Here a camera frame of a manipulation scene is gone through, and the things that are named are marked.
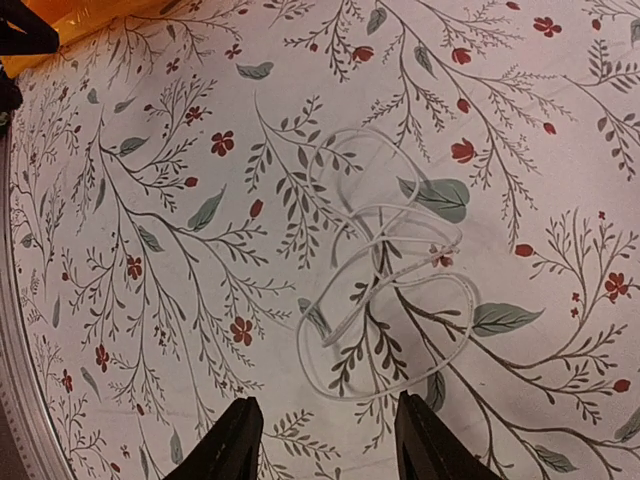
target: orange object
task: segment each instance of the orange object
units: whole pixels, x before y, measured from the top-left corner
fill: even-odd
[[[31,10],[60,35],[60,45],[73,42],[106,27],[114,18],[124,17],[175,0],[24,0]],[[43,62],[48,55],[3,57],[7,75],[16,77],[25,69]]]

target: floral pattern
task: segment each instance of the floral pattern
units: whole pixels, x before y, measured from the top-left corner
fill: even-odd
[[[635,478],[639,25],[635,1],[185,0],[23,75],[17,293],[77,478],[163,478],[247,395],[270,425],[261,479],[396,475],[397,395],[324,400],[292,331],[330,272],[338,185],[415,188],[330,135],[353,124],[421,170],[415,207],[464,234],[427,268],[479,303],[389,289],[393,314],[368,305],[314,364],[325,389],[410,378],[469,314],[464,352],[417,391],[477,458],[506,479]],[[343,233],[340,258],[361,241]],[[404,255],[383,242],[316,327]]]

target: orange plastic container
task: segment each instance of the orange plastic container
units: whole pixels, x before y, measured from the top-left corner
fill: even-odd
[[[24,3],[58,32],[60,45],[70,45],[107,26],[114,18],[165,5],[171,0],[26,0]],[[47,57],[3,57],[2,63],[7,75],[14,78]]]

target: white cord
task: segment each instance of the white cord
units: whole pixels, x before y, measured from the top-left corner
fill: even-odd
[[[352,133],[352,135],[346,138],[345,140],[339,142],[334,147],[335,149],[338,149],[340,145],[350,140],[353,140],[355,138],[358,138],[360,136],[369,136],[371,138],[380,140],[383,143],[385,143],[387,146],[389,146],[394,152],[393,157],[398,155],[405,161],[407,166],[410,168],[413,174],[413,179],[414,179],[414,189],[411,192],[411,195],[407,198],[407,202],[405,205],[374,203],[374,204],[369,204],[363,207],[359,207],[353,211],[349,211],[345,213],[334,208],[330,203],[326,202],[322,197],[320,197],[316,193],[316,190],[314,189],[314,186],[313,186],[313,180],[312,180],[313,179],[312,170],[313,170],[313,164],[315,163],[316,155],[319,153],[320,149],[322,149],[325,146],[325,144],[329,139],[331,138],[335,139],[337,135],[340,135],[343,133]],[[468,280],[463,279],[462,277],[456,274],[439,273],[439,274],[434,274],[428,277],[420,277],[412,281],[406,281],[406,282],[399,281],[401,277],[404,277],[405,275],[415,270],[418,270],[419,268],[422,268],[429,263],[436,261],[437,259],[441,258],[443,255],[456,251],[457,246],[462,240],[462,231],[455,225],[451,224],[450,222],[447,222],[446,220],[434,215],[433,213],[427,210],[418,210],[412,207],[413,202],[416,200],[416,198],[420,193],[420,180],[421,180],[420,170],[409,158],[409,156],[403,150],[397,147],[396,144],[388,136],[386,136],[384,133],[380,132],[379,130],[375,130],[372,128],[344,128],[344,129],[337,130],[332,134],[328,135],[322,142],[320,142],[316,147],[315,151],[313,152],[313,154],[311,155],[309,164],[307,166],[307,178],[306,178],[308,192],[310,193],[310,195],[312,195],[315,198],[316,201],[318,201],[319,203],[322,203],[324,208],[329,210],[335,217],[337,217],[342,221],[341,225],[338,227],[334,235],[332,246],[331,246],[332,264],[335,263],[335,265],[337,266],[337,258],[336,258],[337,242],[338,242],[338,238],[340,237],[340,235],[342,234],[342,232],[345,230],[346,227],[350,227],[351,229],[358,231],[359,234],[362,236],[362,238],[366,238],[368,240],[368,242],[364,246],[359,248],[344,263],[342,263],[340,266],[337,267],[336,272],[333,274],[333,276],[331,277],[327,285],[324,287],[320,295],[318,295],[316,300],[311,302],[308,305],[308,307],[305,309],[305,311],[302,313],[300,321],[296,326],[296,346],[298,350],[298,360],[300,361],[300,365],[302,367],[303,373],[306,376],[309,384],[316,391],[316,393],[318,393],[319,395],[325,398],[328,398],[331,400],[343,401],[343,402],[353,402],[353,401],[362,402],[362,401],[373,400],[373,399],[382,397],[384,395],[388,395],[390,393],[397,393],[399,391],[405,390],[417,383],[424,381],[430,375],[433,375],[434,373],[446,367],[462,351],[462,349],[466,346],[469,340],[469,337],[471,336],[471,333],[473,331],[473,314],[474,314],[475,305],[477,302],[475,298],[475,290]],[[381,225],[380,229],[375,235],[372,235],[371,232],[368,230],[368,228],[365,228],[364,226],[360,225],[356,221],[356,219],[363,212],[367,210],[382,211],[383,209],[397,210],[397,212],[395,214],[392,214],[391,218]],[[435,222],[436,224],[438,223],[447,224],[449,227],[453,227],[453,229],[455,230],[455,236],[453,239],[450,239],[449,236],[446,233],[444,233],[441,229],[439,229],[437,226],[434,226],[433,224],[427,224],[426,227],[429,230],[436,233],[442,240],[442,243],[440,244],[440,248],[435,253],[425,256],[422,259],[414,262],[413,264],[392,273],[391,275],[381,276],[381,273],[379,272],[379,269],[377,267],[377,264],[379,263],[379,259],[376,258],[376,254],[379,251],[379,245],[382,244],[383,242],[395,241],[395,242],[412,242],[412,243],[425,243],[425,244],[428,243],[430,245],[434,245],[434,242],[432,240],[424,239],[424,238],[386,236],[386,231],[389,229],[389,227],[393,225],[403,215],[407,215],[409,213],[413,213],[413,214],[425,217],[430,221]],[[373,266],[373,275],[377,279],[377,284],[375,284],[374,286],[374,283],[376,282],[370,282],[367,288],[365,289],[365,291],[361,294],[360,300],[358,301],[356,306],[349,312],[349,314],[344,318],[344,320],[333,331],[331,331],[330,334],[326,336],[321,335],[323,336],[322,338],[323,348],[335,346],[336,342],[347,333],[349,328],[357,320],[358,314],[361,312],[361,310],[369,302],[372,301],[375,295],[377,295],[384,287],[388,285],[394,285],[397,288],[404,288],[404,287],[411,287],[416,285],[424,285],[427,283],[435,282],[437,280],[446,280],[446,281],[453,282],[458,287],[460,287],[460,289],[466,296],[469,314],[468,314],[467,325],[466,325],[462,340],[458,343],[454,351],[442,362],[428,369],[423,374],[415,378],[412,378],[410,380],[407,380],[405,382],[402,382],[398,385],[395,385],[393,387],[389,387],[384,391],[376,392],[370,395],[341,397],[332,393],[329,389],[323,388],[322,386],[320,386],[321,385],[320,381],[316,383],[313,380],[309,372],[310,370],[313,370],[315,373],[315,369],[313,369],[313,365],[311,364],[311,362],[309,362],[309,365],[307,365],[307,362],[305,362],[305,359],[303,358],[301,337],[302,337],[303,327],[305,325],[308,325],[309,323],[308,317],[314,314],[315,312],[319,312],[319,309],[318,309],[319,303],[322,301],[327,291],[335,283],[336,279],[353,261],[355,261],[363,252],[366,252],[367,250],[370,251],[371,263]]]

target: floral fabric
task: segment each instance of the floral fabric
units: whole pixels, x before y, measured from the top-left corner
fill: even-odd
[[[317,395],[291,331],[331,275],[337,186],[415,187],[370,145],[320,144],[353,125],[424,174],[416,208],[464,236],[429,272],[467,276],[479,303],[390,289],[316,357],[324,388],[418,374],[471,315],[416,388],[471,452],[514,480],[637,478],[638,39],[635,0],[187,0],[23,76],[18,293],[77,478],[162,478],[246,395],[260,478],[397,475],[397,395]],[[385,243],[380,268],[410,250]],[[316,319],[335,327],[376,281],[358,268]]]

